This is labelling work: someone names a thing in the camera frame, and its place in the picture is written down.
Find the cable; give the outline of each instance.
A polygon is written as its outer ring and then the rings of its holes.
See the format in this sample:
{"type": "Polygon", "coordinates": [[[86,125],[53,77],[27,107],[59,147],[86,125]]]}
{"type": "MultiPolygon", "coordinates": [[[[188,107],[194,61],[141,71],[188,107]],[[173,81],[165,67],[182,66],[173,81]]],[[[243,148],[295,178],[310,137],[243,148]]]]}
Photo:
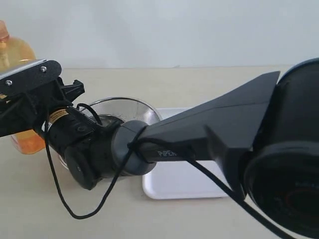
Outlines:
{"type": "MultiPolygon", "coordinates": [[[[116,171],[115,175],[114,175],[114,178],[112,179],[112,182],[109,186],[109,188],[107,189],[107,191],[105,192],[100,204],[98,205],[98,207],[92,211],[91,213],[88,213],[86,215],[76,215],[72,209],[69,207],[69,205],[67,204],[67,202],[65,201],[63,195],[62,195],[62,192],[61,192],[61,188],[60,188],[60,185],[59,185],[59,181],[58,181],[58,178],[56,176],[56,172],[55,172],[55,169],[54,169],[54,166],[53,166],[53,162],[52,162],[52,156],[51,156],[51,153],[50,153],[50,148],[49,148],[49,142],[48,142],[48,128],[49,128],[49,111],[47,111],[47,115],[46,115],[46,121],[45,121],[45,125],[44,125],[44,142],[45,142],[45,150],[46,150],[46,153],[47,153],[47,157],[48,157],[48,160],[49,160],[49,164],[50,164],[50,168],[51,168],[51,171],[52,171],[52,176],[53,176],[53,180],[54,180],[54,183],[55,183],[55,187],[56,187],[56,190],[58,192],[58,195],[60,197],[60,200],[63,204],[63,206],[66,208],[66,210],[68,211],[68,213],[75,219],[78,219],[78,220],[82,220],[82,219],[86,219],[86,218],[90,218],[92,216],[94,216],[95,214],[97,214],[100,209],[103,207],[107,197],[109,196],[109,194],[111,193],[116,181],[118,180],[119,176],[121,175],[121,172],[122,170],[124,169],[125,165],[127,164],[127,162],[129,161],[129,158],[131,156],[131,154],[134,152],[134,149],[132,147],[129,147],[129,151],[128,153],[125,155],[124,159],[123,159],[123,162],[122,164],[120,165],[120,167],[118,168],[118,170],[116,171]]],[[[138,139],[138,137],[140,136],[140,134],[144,131],[146,127],[142,128],[138,133],[137,135],[135,136],[135,138],[133,139],[132,142],[134,142],[135,140],[138,139]]]]}
{"type": "MultiPolygon", "coordinates": [[[[185,152],[179,152],[178,150],[174,149],[172,144],[169,142],[166,142],[161,139],[155,139],[155,138],[142,138],[136,141],[133,141],[130,146],[134,148],[135,150],[138,150],[139,147],[143,143],[154,143],[159,146],[165,147],[171,151],[174,151],[180,155],[185,155],[185,152]]],[[[244,200],[239,198],[226,184],[224,184],[216,175],[214,175],[212,172],[210,172],[207,168],[202,166],[200,163],[196,162],[194,159],[192,159],[189,156],[183,157],[188,163],[190,163],[192,166],[194,166],[196,169],[201,171],[203,174],[205,174],[210,180],[212,180],[221,190],[223,190],[232,200],[234,200],[242,209],[244,209],[248,214],[250,214],[254,219],[256,219],[259,223],[261,223],[263,226],[265,226],[268,230],[270,230],[275,235],[279,236],[283,239],[295,239],[293,236],[289,235],[288,233],[281,230],[279,227],[277,227],[275,224],[273,224],[271,221],[266,219],[263,215],[261,215],[259,212],[257,212],[254,208],[252,208],[248,203],[246,203],[244,200]]]]}
{"type": "Polygon", "coordinates": [[[100,117],[98,116],[98,114],[95,112],[95,110],[91,106],[89,106],[85,103],[79,103],[79,104],[77,104],[76,109],[80,109],[80,107],[87,109],[93,115],[96,122],[99,125],[102,125],[102,121],[101,121],[100,117]]]}

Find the white wall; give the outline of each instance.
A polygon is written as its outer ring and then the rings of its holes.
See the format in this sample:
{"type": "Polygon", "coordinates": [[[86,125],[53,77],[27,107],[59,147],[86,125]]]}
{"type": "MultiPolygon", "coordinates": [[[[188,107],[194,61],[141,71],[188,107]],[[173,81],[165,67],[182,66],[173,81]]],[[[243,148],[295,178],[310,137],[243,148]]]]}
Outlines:
{"type": "Polygon", "coordinates": [[[318,0],[3,0],[0,18],[66,68],[247,66],[319,56],[318,9],[318,0]]]}

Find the plastic bottle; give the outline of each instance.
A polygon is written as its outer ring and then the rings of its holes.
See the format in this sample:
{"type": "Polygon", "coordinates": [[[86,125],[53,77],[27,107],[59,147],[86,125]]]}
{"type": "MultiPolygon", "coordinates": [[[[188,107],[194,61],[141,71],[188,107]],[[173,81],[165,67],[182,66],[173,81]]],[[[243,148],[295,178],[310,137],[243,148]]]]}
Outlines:
{"type": "MultiPolygon", "coordinates": [[[[0,20],[0,72],[34,59],[31,47],[23,40],[11,37],[5,22],[0,20]]],[[[23,154],[33,154],[45,147],[44,141],[33,130],[11,135],[11,140],[15,148],[23,154]]]]}

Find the white tray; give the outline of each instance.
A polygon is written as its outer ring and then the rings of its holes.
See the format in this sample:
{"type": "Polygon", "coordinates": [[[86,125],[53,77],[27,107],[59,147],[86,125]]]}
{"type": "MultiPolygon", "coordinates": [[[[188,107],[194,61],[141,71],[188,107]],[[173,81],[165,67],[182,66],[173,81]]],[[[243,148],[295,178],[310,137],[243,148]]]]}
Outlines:
{"type": "MultiPolygon", "coordinates": [[[[187,108],[158,109],[162,118],[168,118],[187,108]]],[[[219,179],[226,182],[213,161],[200,161],[219,179]]],[[[215,198],[227,195],[203,173],[187,162],[160,162],[143,176],[143,190],[153,199],[215,198]]]]}

